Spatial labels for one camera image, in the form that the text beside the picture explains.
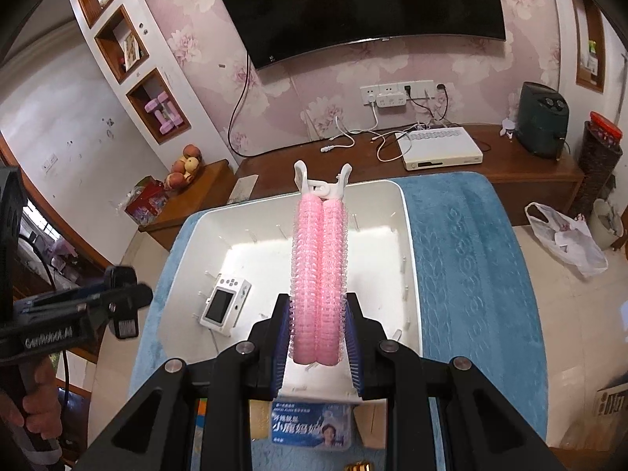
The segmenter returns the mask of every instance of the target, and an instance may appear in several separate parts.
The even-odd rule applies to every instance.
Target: wooden tv cabinet
[[[584,174],[566,150],[563,150],[560,161],[542,159],[530,154],[517,139],[500,137],[498,125],[473,124],[464,127],[481,142],[478,146],[482,150],[490,148],[484,152],[482,164],[409,172],[405,170],[402,159],[378,161],[377,146],[371,142],[372,135],[363,133],[356,136],[356,145],[350,149],[321,153],[320,148],[325,143],[312,142],[245,159],[237,176],[259,175],[251,194],[251,199],[258,199],[296,192],[294,163],[299,159],[305,161],[309,178],[327,182],[336,181],[335,176],[345,163],[353,167],[349,177],[351,183],[472,171],[484,175],[493,184],[513,226],[528,224],[524,209],[533,201],[549,205],[562,213],[568,212]],[[383,149],[381,156],[387,159],[400,153],[395,143]]]

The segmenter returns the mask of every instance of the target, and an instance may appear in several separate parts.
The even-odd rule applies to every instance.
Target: metal screw head
[[[471,368],[471,361],[464,356],[458,356],[453,359],[453,366],[455,366],[458,370],[466,371]]]
[[[174,374],[183,368],[183,361],[178,358],[170,359],[166,361],[164,370],[169,374]]]
[[[384,352],[397,352],[399,344],[394,340],[382,340],[379,342],[379,348]]]
[[[250,354],[255,351],[255,344],[252,341],[241,341],[235,346],[235,350],[240,354]]]

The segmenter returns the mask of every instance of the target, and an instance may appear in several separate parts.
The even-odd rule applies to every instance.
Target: red gift box
[[[163,183],[156,181],[151,176],[144,177],[133,188],[133,192],[135,195],[124,211],[138,225],[149,225],[159,216],[163,206],[168,201]]]

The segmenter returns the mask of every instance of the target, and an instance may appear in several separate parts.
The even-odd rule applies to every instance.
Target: trash bin
[[[582,151],[578,160],[578,166],[584,172],[585,178],[567,212],[569,217],[575,218],[578,214],[583,214],[588,219],[591,215],[593,203],[622,157],[623,152],[619,145],[621,138],[619,127],[599,113],[591,112],[591,120],[585,123]]]
[[[624,234],[621,216],[601,198],[593,203],[593,212],[588,225],[591,237],[602,251],[610,248]]]

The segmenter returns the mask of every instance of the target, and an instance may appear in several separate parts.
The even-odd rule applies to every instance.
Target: camera screen
[[[216,322],[216,324],[222,324],[233,296],[233,292],[216,289],[214,298],[205,313],[205,318]]]

